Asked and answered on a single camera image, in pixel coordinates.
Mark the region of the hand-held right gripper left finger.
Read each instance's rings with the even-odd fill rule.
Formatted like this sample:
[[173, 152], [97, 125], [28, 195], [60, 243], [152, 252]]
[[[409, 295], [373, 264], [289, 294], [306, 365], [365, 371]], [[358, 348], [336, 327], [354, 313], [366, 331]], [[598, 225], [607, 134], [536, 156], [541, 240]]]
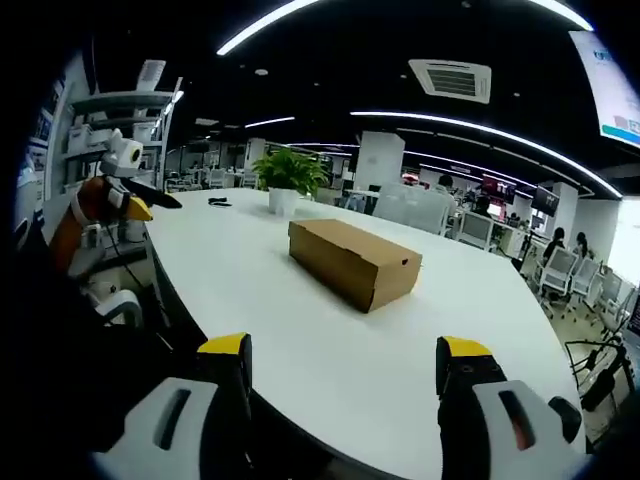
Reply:
[[251, 393], [251, 335], [211, 338], [127, 413], [94, 464], [103, 479], [248, 479]]

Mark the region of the person's left hand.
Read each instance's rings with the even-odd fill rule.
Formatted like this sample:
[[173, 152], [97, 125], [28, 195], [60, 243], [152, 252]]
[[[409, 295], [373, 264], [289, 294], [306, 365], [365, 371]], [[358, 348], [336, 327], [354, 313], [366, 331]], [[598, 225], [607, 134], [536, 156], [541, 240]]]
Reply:
[[111, 223], [120, 218], [117, 207], [109, 201], [111, 186], [102, 177], [86, 180], [80, 187], [77, 198], [85, 217], [92, 222]]

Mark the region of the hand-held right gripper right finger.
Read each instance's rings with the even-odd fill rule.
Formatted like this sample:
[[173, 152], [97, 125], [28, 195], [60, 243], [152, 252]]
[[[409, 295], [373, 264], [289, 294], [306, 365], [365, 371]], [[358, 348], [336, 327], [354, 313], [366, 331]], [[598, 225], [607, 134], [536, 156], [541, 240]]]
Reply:
[[509, 380], [476, 341], [437, 339], [436, 395], [444, 479], [579, 479], [588, 464], [579, 411]]

